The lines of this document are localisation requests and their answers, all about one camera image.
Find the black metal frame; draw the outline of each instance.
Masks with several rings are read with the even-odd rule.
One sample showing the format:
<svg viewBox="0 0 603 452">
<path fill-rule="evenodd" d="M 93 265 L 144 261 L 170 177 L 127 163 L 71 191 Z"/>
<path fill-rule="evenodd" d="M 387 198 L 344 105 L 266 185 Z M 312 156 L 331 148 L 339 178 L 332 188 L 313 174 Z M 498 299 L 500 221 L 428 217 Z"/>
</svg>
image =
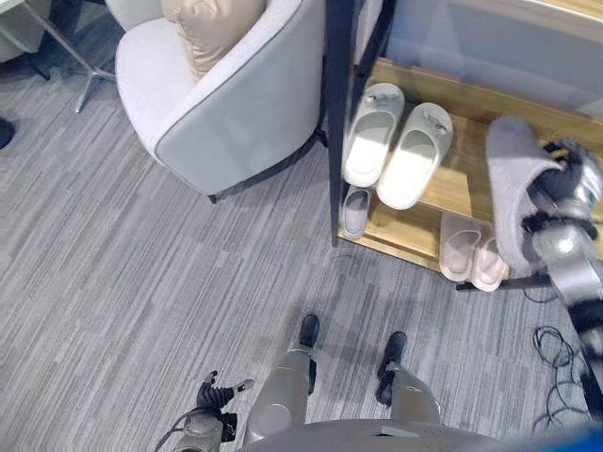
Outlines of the black metal frame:
<svg viewBox="0 0 603 452">
<path fill-rule="evenodd" d="M 36 61 L 34 61 L 31 54 L 23 54 L 23 61 L 25 62 L 25 64 L 27 66 L 29 66 L 29 68 L 31 68 L 41 78 L 43 78 L 46 81 L 50 80 L 50 73 L 48 71 L 45 71 L 44 69 L 42 69 L 40 67 L 40 65 Z"/>
<path fill-rule="evenodd" d="M 513 278 L 509 280 L 503 280 L 498 287 L 498 290 L 521 290 L 521 289 L 535 289 L 538 287 L 551 287 L 552 282 L 550 277 L 546 274 L 535 273 L 526 278 Z M 456 290 L 459 292 L 473 292 L 478 289 L 471 282 L 464 282 L 456 285 Z"/>
<path fill-rule="evenodd" d="M 362 0 L 327 0 L 327 35 L 324 101 L 329 119 L 329 189 L 331 242 L 337 245 L 339 208 L 344 183 L 341 159 L 345 136 L 365 90 L 377 57 L 383 52 L 394 18 L 396 0 L 383 0 L 382 10 L 360 63 L 352 62 L 358 14 Z"/>
</svg>

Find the striped carpet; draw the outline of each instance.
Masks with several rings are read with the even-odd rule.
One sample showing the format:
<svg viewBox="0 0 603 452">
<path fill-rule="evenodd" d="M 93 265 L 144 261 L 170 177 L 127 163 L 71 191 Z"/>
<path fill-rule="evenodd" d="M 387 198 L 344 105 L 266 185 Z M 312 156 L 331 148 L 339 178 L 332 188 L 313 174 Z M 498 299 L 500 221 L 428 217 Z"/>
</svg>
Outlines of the striped carpet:
<svg viewBox="0 0 603 452">
<path fill-rule="evenodd" d="M 120 29 L 104 7 L 71 8 L 54 20 L 105 59 Z M 375 367 L 403 330 L 404 363 L 448 425 L 530 431 L 553 378 L 531 332 L 575 341 L 559 303 L 458 294 L 435 272 L 332 248 L 320 145 L 211 205 L 144 152 L 114 86 L 76 115 L 74 63 L 49 40 L 39 58 L 50 82 L 0 73 L 1 115 L 18 128 L 1 152 L 1 450 L 149 450 L 209 370 L 261 384 L 308 311 L 322 322 L 309 421 L 386 416 Z M 256 395 L 233 403 L 241 419 Z"/>
</svg>

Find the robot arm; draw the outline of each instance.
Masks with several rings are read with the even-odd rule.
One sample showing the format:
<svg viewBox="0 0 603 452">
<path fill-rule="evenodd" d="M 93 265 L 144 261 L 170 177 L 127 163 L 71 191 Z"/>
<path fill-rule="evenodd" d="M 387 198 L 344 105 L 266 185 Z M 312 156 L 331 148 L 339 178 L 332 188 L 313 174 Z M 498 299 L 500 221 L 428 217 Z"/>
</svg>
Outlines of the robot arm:
<svg viewBox="0 0 603 452">
<path fill-rule="evenodd" d="M 546 265 L 550 280 L 579 334 L 584 359 L 591 367 L 584 385 L 591 413 L 603 419 L 603 266 L 596 260 L 591 221 L 601 194 L 603 174 L 595 158 L 579 144 L 563 140 L 545 148 L 568 151 L 564 171 L 546 171 L 534 182 L 534 191 L 550 202 L 549 213 L 528 218 L 524 229 Z"/>
<path fill-rule="evenodd" d="M 197 394 L 197 407 L 180 416 L 170 430 L 159 440 L 155 452 L 174 432 L 181 432 L 182 438 L 173 452 L 220 452 L 220 445 L 235 440 L 236 414 L 221 410 L 236 395 L 253 388 L 253 380 L 246 379 L 230 388 L 214 387 L 217 371 L 205 378 Z"/>
</svg>

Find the wooden shelf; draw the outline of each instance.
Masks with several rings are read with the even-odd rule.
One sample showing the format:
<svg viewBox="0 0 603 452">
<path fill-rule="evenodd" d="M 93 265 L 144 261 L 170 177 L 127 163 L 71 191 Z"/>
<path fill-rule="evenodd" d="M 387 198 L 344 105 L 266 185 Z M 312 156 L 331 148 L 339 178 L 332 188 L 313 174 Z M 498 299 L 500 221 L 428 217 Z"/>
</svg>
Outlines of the wooden shelf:
<svg viewBox="0 0 603 452">
<path fill-rule="evenodd" d="M 421 102 L 436 102 L 454 122 L 454 140 L 448 154 L 412 209 L 396 211 L 374 196 L 367 233 L 355 243 L 420 266 L 439 270 L 439 238 L 442 212 L 451 212 L 492 223 L 494 209 L 484 152 L 489 123 L 505 114 L 528 121 L 544 142 L 574 137 L 599 158 L 603 155 L 603 122 L 573 112 L 515 98 L 492 89 L 418 68 L 401 68 L 381 59 L 372 83 L 389 82 L 402 88 L 407 99 L 405 115 Z M 595 209 L 603 219 L 603 202 Z M 603 236 L 603 227 L 599 227 Z M 603 241 L 595 243 L 603 258 Z"/>
<path fill-rule="evenodd" d="M 601 0 L 540 0 L 540 2 L 585 17 L 603 20 L 603 3 Z"/>
</svg>

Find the armchair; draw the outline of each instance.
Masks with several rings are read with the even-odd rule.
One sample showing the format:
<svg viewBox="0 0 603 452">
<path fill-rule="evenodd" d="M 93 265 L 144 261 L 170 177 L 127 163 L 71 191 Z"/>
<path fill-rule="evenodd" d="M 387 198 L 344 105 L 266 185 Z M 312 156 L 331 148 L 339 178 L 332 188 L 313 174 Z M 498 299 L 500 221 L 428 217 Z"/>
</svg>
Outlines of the armchair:
<svg viewBox="0 0 603 452">
<path fill-rule="evenodd" d="M 195 82 L 159 0 L 106 0 L 126 30 L 117 84 L 145 149 L 209 195 L 290 156 L 320 106 L 324 0 L 268 0 L 252 29 Z"/>
</svg>

